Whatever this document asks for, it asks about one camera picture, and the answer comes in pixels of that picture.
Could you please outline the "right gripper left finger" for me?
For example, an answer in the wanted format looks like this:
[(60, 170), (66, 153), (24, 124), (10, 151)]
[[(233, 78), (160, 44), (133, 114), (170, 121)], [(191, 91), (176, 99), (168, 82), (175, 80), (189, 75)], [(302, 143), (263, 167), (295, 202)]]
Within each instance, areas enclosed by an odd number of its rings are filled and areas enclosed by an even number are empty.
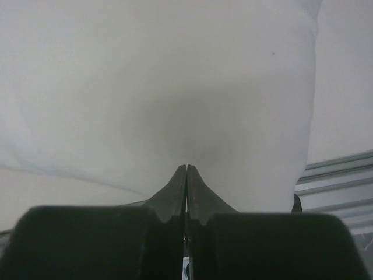
[(2, 279), (181, 279), (187, 168), (140, 206), (38, 206), (17, 222)]

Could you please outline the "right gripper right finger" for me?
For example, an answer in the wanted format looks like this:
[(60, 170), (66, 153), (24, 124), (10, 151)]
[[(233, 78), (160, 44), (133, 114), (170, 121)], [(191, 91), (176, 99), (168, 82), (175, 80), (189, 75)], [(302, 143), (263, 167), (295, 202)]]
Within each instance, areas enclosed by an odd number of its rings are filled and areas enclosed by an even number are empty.
[(368, 279), (335, 216), (240, 213), (187, 169), (191, 279)]

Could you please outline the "white pillow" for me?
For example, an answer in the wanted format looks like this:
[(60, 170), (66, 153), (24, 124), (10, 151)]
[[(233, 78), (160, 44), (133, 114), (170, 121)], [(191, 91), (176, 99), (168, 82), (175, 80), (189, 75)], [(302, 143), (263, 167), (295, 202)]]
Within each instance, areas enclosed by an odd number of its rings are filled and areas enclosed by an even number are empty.
[(236, 210), (289, 212), (320, 1), (2, 1), (1, 165), (155, 193), (194, 165)]

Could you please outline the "aluminium mounting rail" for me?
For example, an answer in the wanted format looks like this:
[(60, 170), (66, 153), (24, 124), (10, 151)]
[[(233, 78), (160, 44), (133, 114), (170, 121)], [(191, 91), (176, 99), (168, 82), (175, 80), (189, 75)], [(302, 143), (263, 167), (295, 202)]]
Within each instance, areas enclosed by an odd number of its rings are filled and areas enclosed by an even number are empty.
[(307, 166), (295, 193), (304, 212), (337, 216), (359, 249), (372, 251), (372, 152)]

